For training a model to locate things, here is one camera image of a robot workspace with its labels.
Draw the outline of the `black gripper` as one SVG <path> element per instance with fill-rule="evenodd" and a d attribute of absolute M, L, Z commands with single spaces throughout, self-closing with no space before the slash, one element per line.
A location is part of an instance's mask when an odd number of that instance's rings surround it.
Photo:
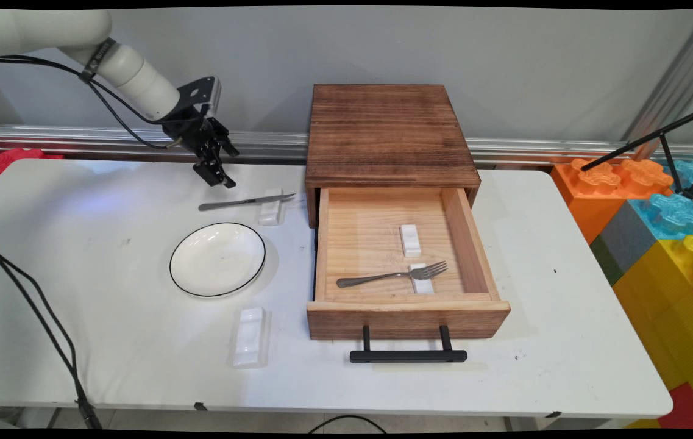
<path fill-rule="evenodd" d="M 236 186 L 235 181 L 224 171 L 220 153 L 238 157 L 240 151 L 232 144 L 229 130 L 218 120 L 208 120 L 207 112 L 201 110 L 182 109 L 162 120 L 162 130 L 174 141 L 181 139 L 183 148 L 197 150 L 195 172 L 209 186 Z"/>

